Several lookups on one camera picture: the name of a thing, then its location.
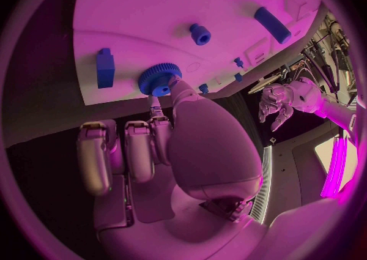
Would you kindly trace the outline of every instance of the blue gear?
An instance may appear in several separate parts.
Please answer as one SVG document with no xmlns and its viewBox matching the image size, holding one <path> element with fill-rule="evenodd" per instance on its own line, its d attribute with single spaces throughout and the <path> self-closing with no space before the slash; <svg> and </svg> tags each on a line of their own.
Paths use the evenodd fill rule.
<svg viewBox="0 0 367 260">
<path fill-rule="evenodd" d="M 168 81 L 173 75 L 182 77 L 180 68 L 173 63 L 161 63 L 147 69 L 139 77 L 139 89 L 145 95 L 161 97 L 169 94 Z"/>
</svg>

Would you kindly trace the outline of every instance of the blue knob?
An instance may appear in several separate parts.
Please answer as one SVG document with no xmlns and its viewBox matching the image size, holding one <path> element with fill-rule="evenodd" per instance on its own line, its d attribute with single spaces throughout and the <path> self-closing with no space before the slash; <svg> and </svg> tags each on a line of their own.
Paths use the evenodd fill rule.
<svg viewBox="0 0 367 260">
<path fill-rule="evenodd" d="M 285 44 L 291 37 L 291 32 L 272 15 L 265 7 L 260 7 L 255 13 L 255 19 L 265 27 L 280 44 Z"/>
<path fill-rule="evenodd" d="M 241 58 L 237 57 L 234 62 L 237 64 L 238 67 L 243 68 L 243 61 L 241 60 Z"/>
<path fill-rule="evenodd" d="M 211 33 L 204 26 L 200 26 L 197 23 L 190 26 L 190 32 L 191 38 L 199 46 L 205 45 L 212 37 Z"/>
<path fill-rule="evenodd" d="M 202 85 L 200 85 L 199 90 L 200 90 L 203 94 L 208 94 L 208 93 L 209 93 L 209 89 L 208 89 L 208 85 L 207 85 L 207 84 L 202 84 Z"/>
<path fill-rule="evenodd" d="M 103 48 L 97 55 L 97 84 L 99 89 L 113 87 L 115 66 L 109 48 Z"/>
<path fill-rule="evenodd" d="M 234 75 L 234 78 L 236 81 L 238 81 L 239 83 L 242 81 L 242 75 L 240 73 L 236 73 Z"/>
</svg>

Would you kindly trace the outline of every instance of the magenta light strip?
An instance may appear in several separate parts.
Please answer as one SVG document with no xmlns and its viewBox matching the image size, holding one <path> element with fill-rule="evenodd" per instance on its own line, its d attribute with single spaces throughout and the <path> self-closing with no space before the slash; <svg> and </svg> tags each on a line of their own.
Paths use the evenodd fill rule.
<svg viewBox="0 0 367 260">
<path fill-rule="evenodd" d="M 344 168 L 346 165 L 347 139 L 336 138 L 334 140 L 332 160 L 330 162 L 329 172 L 327 174 L 321 196 L 335 197 L 343 179 Z"/>
</svg>

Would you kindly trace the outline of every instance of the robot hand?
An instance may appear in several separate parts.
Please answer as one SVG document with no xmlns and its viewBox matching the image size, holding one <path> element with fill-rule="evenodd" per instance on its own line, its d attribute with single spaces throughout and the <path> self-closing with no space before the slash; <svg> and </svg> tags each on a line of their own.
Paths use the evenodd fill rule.
<svg viewBox="0 0 367 260">
<path fill-rule="evenodd" d="M 309 78 L 302 77 L 289 85 L 271 84 L 263 90 L 259 104 L 259 119 L 264 122 L 269 114 L 279 112 L 271 129 L 274 132 L 293 114 L 293 108 L 314 113 L 322 104 L 320 89 Z"/>
</svg>

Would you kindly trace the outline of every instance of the pink lighting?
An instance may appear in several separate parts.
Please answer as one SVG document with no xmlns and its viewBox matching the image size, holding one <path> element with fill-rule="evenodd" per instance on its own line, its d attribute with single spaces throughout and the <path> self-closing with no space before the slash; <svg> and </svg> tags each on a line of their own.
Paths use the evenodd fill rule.
<svg viewBox="0 0 367 260">
<path fill-rule="evenodd" d="M 335 138 L 333 155 L 330 163 L 327 178 L 321 191 L 321 196 L 335 197 L 343 179 L 344 167 L 346 165 L 347 138 Z"/>
</svg>

